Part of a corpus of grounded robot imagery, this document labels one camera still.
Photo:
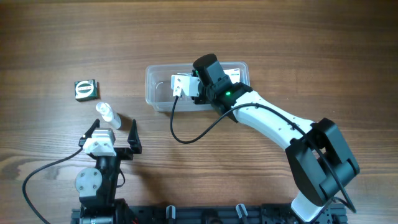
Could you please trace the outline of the green Zam-Buk ointment box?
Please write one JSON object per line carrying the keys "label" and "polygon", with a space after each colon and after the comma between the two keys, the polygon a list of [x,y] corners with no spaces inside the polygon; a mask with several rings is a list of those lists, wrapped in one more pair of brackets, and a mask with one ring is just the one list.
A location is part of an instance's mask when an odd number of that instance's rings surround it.
{"label": "green Zam-Buk ointment box", "polygon": [[98,98],[98,85],[95,79],[75,82],[75,99],[77,101],[96,100]]}

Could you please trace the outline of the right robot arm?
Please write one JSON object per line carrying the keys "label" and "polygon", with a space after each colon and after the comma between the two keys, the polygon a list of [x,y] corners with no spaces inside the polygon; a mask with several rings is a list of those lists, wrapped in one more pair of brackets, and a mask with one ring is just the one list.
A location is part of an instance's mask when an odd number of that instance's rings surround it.
{"label": "right robot arm", "polygon": [[338,192],[356,210],[345,186],[360,173],[359,164],[332,120],[314,122],[272,105],[249,85],[232,82],[215,54],[200,57],[193,67],[200,96],[222,117],[259,131],[284,150],[299,189],[290,207],[301,221],[313,221]]}

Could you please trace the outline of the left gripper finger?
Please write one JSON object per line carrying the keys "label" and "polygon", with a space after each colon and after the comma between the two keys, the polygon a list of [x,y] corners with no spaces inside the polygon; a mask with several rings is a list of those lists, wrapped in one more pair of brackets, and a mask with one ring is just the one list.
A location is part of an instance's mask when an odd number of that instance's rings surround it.
{"label": "left gripper finger", "polygon": [[142,145],[139,139],[138,131],[137,131],[137,122],[134,119],[132,121],[132,125],[129,131],[129,136],[127,137],[127,142],[132,150],[133,154],[141,154],[142,153]]}
{"label": "left gripper finger", "polygon": [[100,120],[96,119],[87,132],[83,135],[83,138],[91,138],[94,130],[100,127]]}

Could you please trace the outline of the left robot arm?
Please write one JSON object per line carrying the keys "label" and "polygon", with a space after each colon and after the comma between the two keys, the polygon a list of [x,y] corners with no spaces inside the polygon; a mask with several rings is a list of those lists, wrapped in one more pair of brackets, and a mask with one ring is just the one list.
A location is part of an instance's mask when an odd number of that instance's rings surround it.
{"label": "left robot arm", "polygon": [[123,198],[116,199],[118,177],[123,175],[121,161],[133,160],[142,152],[136,120],[127,137],[128,147],[115,147],[111,128],[101,128],[96,119],[82,135],[78,145],[96,161],[94,167],[83,169],[75,179],[81,206],[72,211],[71,222],[79,224],[139,223],[139,219]]}

